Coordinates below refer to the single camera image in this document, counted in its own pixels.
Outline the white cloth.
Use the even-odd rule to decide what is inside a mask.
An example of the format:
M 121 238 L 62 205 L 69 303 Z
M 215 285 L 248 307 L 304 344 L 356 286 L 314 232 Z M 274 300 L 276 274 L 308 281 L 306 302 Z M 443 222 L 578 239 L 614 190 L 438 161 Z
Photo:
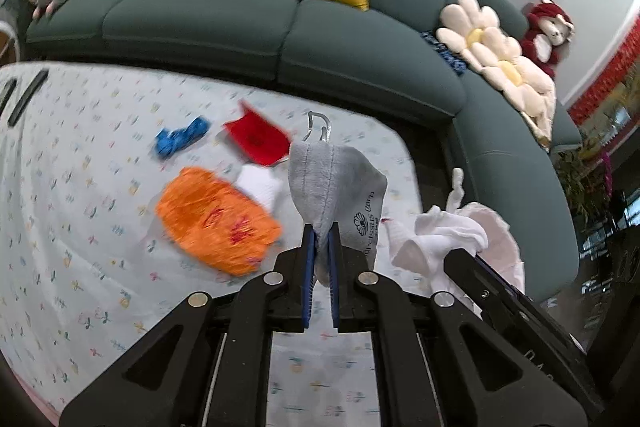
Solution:
M 390 262 L 394 267 L 421 275 L 429 296 L 447 291 L 462 303 L 469 303 L 462 289 L 444 271 L 444 260 L 450 251 L 462 249 L 475 257 L 489 246 L 484 228 L 460 212 L 464 197 L 463 178 L 463 170 L 454 168 L 452 190 L 445 209 L 432 206 L 426 213 L 416 216 L 412 228 L 395 219 L 385 218 L 382 222 L 390 242 Z

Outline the white flower cushion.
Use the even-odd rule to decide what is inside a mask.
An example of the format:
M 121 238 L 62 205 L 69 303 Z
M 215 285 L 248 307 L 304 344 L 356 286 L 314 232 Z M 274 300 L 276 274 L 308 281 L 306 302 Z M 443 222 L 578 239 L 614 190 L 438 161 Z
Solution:
M 497 12 L 490 6 L 480 6 L 477 0 L 457 0 L 440 11 L 439 20 L 442 26 L 435 32 L 436 39 L 474 72 L 481 72 L 485 64 L 476 57 L 472 45 L 483 46 L 485 30 L 500 28 Z
M 518 40 L 508 37 L 500 28 L 488 28 L 484 32 L 482 43 L 497 59 L 495 65 L 485 67 L 483 75 L 520 112 L 524 112 L 523 98 L 518 91 L 523 80 L 516 70 L 516 62 L 525 56 Z

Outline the blue patterned cloth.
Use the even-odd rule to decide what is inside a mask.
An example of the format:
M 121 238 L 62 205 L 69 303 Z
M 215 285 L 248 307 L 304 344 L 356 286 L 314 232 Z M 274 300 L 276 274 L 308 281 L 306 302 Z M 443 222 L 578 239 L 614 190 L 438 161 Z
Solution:
M 420 33 L 421 38 L 445 61 L 445 63 L 461 77 L 467 70 L 468 65 L 462 58 L 447 48 L 445 43 L 440 42 L 431 31 L 423 31 Z

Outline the white trash bag bin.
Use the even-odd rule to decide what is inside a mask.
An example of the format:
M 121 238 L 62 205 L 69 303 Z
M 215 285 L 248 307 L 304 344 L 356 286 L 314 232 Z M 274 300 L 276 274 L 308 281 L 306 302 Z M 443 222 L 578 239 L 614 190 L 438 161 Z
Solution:
M 459 213 L 477 222 L 487 235 L 488 247 L 480 252 L 480 257 L 507 282 L 525 293 L 524 262 L 506 221 L 498 212 L 479 202 L 470 202 Z

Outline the dark green sectional sofa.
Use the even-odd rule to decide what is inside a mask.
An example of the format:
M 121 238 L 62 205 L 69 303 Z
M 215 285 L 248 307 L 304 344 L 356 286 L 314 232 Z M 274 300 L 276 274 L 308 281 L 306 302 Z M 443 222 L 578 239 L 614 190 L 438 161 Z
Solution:
M 508 0 L 493 8 L 506 33 L 528 23 Z M 570 285 L 579 253 L 550 153 L 524 119 L 475 72 L 457 74 L 423 39 L 454 0 L 370 0 L 361 11 L 329 0 L 68 0 L 32 18 L 4 0 L 29 56 L 104 58 L 225 72 L 320 95 L 341 106 L 444 130 L 464 187 L 509 223 L 527 295 L 544 301 Z

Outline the blue scrunchie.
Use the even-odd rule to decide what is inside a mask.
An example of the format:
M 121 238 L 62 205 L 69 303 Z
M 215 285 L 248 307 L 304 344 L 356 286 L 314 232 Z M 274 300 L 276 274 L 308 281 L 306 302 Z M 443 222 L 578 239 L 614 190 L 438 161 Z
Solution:
M 189 147 L 206 135 L 210 127 L 209 121 L 203 117 L 195 118 L 194 121 L 184 128 L 168 130 L 162 129 L 157 133 L 154 142 L 155 155 L 160 159 L 168 159 Z

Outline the red paper packet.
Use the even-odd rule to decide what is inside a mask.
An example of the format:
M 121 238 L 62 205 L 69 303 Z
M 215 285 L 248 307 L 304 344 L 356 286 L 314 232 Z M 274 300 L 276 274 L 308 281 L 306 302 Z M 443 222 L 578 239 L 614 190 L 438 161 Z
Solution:
M 240 103 L 242 116 L 224 123 L 231 142 L 254 164 L 271 167 L 288 157 L 291 139 L 250 104 Z

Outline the floral white tablecloth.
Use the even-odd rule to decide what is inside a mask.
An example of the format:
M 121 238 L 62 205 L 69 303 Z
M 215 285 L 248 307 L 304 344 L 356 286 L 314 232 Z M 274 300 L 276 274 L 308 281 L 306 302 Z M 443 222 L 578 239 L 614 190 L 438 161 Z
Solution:
M 372 117 L 157 70 L 35 62 L 1 78 L 23 93 L 43 68 L 17 125 L 1 127 L 1 352 L 51 421 L 187 295 L 242 286 L 175 246 L 155 213 L 183 168 L 239 176 L 243 158 L 222 130 L 242 101 L 293 139 L 309 112 L 326 115 L 332 142 L 385 174 L 385 216 L 406 222 L 421 209 L 404 142 Z M 155 155 L 160 130 L 198 117 L 210 124 L 201 140 Z

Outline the red wall decoration strip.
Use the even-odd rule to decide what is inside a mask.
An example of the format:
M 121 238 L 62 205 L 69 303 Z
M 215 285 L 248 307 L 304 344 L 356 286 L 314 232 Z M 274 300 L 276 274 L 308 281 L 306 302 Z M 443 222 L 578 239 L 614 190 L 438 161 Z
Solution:
M 598 109 L 614 88 L 623 81 L 628 69 L 639 56 L 640 18 L 637 17 L 620 47 L 601 74 L 570 106 L 568 113 L 574 124 L 581 126 Z

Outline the potted plant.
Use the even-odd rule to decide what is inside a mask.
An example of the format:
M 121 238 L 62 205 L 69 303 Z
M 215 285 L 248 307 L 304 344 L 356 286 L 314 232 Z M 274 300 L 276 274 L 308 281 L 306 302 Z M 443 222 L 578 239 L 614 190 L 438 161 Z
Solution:
M 561 150 L 554 168 L 578 236 L 585 236 L 611 218 L 613 166 L 611 156 L 603 148 L 594 155 L 583 147 Z

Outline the red monkey plush toy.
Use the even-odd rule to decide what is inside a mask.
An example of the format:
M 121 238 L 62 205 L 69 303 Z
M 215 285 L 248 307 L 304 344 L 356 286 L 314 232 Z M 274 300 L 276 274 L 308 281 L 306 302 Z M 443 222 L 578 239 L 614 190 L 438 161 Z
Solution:
M 529 24 L 521 40 L 522 54 L 552 80 L 555 67 L 575 35 L 575 25 L 553 0 L 539 0 L 527 14 Z

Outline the black remote control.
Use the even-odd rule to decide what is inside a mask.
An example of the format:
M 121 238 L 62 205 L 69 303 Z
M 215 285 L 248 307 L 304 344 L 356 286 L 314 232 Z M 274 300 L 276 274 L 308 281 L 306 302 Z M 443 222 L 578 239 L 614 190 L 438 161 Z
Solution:
M 9 117 L 8 124 L 10 128 L 13 128 L 17 125 L 18 121 L 23 116 L 28 103 L 34 97 L 43 83 L 48 79 L 48 77 L 49 69 L 43 68 L 40 70 L 40 72 L 38 72 L 37 75 L 35 75 L 35 78 L 32 80 L 32 82 L 29 83 L 28 87 L 21 95 L 21 98 L 18 100 L 16 106 L 13 109 L 13 112 Z
M 17 84 L 17 80 L 15 78 L 10 78 L 3 86 L 0 92 L 0 115 L 6 109 L 10 98 L 15 90 Z

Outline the grey drawstring pouch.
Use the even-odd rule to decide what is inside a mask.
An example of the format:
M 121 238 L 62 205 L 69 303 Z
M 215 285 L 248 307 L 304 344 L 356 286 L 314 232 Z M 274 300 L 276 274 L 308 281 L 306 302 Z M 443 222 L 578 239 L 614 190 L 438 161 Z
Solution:
M 288 186 L 300 217 L 316 233 L 314 276 L 328 286 L 332 225 L 338 225 L 342 244 L 361 251 L 374 267 L 387 178 L 360 150 L 331 142 L 326 115 L 307 116 L 307 133 L 288 154 Z

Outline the orange plastic bag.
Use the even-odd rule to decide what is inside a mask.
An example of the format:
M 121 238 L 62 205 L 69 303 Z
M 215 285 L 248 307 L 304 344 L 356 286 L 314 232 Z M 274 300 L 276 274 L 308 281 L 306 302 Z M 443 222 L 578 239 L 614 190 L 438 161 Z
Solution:
M 200 167 L 183 168 L 166 185 L 155 213 L 183 251 L 234 277 L 258 270 L 281 234 L 258 202 Z

